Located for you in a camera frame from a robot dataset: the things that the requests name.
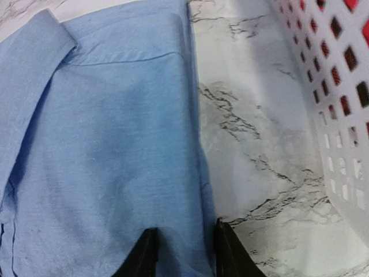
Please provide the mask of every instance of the blue shirt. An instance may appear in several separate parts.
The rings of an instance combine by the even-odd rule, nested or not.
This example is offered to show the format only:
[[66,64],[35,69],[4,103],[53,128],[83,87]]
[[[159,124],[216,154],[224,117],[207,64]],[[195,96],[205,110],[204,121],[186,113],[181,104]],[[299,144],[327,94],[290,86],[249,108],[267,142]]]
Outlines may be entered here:
[[157,276],[212,276],[215,221],[183,0],[58,23],[0,44],[0,267],[111,276],[144,229]]

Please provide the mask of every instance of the shirt collar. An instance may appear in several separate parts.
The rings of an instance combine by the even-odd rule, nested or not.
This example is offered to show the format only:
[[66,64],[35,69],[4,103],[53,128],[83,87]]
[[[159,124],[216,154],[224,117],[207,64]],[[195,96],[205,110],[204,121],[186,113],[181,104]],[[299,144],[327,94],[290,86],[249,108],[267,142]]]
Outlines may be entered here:
[[0,206],[37,103],[55,69],[75,46],[49,10],[0,44]]

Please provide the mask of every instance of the marble surface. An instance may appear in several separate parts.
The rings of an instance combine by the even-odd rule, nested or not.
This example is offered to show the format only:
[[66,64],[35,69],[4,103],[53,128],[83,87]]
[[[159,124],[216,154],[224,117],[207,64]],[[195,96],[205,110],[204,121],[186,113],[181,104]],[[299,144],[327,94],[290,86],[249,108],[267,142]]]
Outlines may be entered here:
[[[0,41],[44,8],[65,21],[125,2],[3,0]],[[326,196],[302,81],[268,1],[190,5],[218,216],[268,277],[369,276],[369,249]]]

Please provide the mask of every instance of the white marble table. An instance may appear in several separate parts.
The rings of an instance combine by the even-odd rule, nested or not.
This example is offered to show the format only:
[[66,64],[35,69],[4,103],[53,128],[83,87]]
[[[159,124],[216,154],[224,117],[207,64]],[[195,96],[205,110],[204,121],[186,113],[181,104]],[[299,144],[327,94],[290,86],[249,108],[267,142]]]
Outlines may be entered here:
[[[0,41],[50,8],[65,21],[130,0],[3,0]],[[367,277],[332,207],[291,52],[268,0],[191,0],[201,136],[216,211],[268,277]]]

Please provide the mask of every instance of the white plastic basket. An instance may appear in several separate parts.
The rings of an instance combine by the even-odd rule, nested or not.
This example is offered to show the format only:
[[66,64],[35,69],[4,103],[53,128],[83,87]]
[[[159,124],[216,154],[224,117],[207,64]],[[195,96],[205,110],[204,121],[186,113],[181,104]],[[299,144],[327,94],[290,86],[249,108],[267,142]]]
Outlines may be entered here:
[[306,83],[327,194],[369,245],[369,1],[271,2]]

